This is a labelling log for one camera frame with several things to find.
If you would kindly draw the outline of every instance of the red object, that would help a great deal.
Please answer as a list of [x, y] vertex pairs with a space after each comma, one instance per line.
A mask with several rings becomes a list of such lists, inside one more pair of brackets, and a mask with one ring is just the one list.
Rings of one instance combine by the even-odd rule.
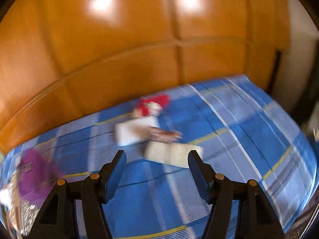
[[141, 98], [134, 110], [134, 115], [135, 117], [145, 117], [148, 115], [158, 116], [169, 103], [170, 97], [167, 94]]

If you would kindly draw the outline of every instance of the purple bag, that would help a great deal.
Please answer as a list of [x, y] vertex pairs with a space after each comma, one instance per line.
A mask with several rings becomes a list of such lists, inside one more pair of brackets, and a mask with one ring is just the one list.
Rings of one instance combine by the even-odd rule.
[[54, 162], [47, 163], [34, 149], [22, 153], [19, 164], [19, 191], [23, 199], [41, 207], [55, 182], [62, 177]]

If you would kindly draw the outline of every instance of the wooden headboard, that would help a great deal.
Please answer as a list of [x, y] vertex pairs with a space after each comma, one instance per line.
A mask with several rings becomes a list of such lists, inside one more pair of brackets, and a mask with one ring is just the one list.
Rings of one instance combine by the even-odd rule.
[[176, 85], [245, 73], [289, 48], [287, 0], [16, 0], [0, 22], [0, 149]]

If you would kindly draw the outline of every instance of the plaid bedsheet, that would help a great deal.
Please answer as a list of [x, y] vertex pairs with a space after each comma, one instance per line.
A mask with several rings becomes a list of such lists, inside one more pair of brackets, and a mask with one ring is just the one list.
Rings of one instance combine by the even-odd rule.
[[[203, 147], [203, 161], [216, 172], [239, 182], [257, 180], [288, 230], [318, 186], [316, 156], [289, 115], [243, 75], [163, 92], [172, 102], [158, 117], [161, 128], [181, 131], [182, 143]], [[123, 149], [127, 167], [115, 197], [103, 206], [113, 237], [200, 237], [211, 207], [189, 169], [144, 160], [146, 143], [115, 144], [114, 125], [128, 120], [136, 103], [83, 117], [14, 148], [1, 163], [1, 187], [27, 148], [56, 161], [69, 182], [99, 171]], [[79, 233], [86, 238], [81, 202], [76, 205]], [[234, 236], [237, 208], [234, 201], [227, 238]]]

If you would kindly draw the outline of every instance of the white wall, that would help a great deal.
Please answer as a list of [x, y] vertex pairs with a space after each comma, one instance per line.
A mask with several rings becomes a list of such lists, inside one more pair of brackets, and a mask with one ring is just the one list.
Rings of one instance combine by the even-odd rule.
[[306, 88], [319, 32], [299, 0], [288, 0], [290, 50], [282, 54], [272, 97], [291, 111]]

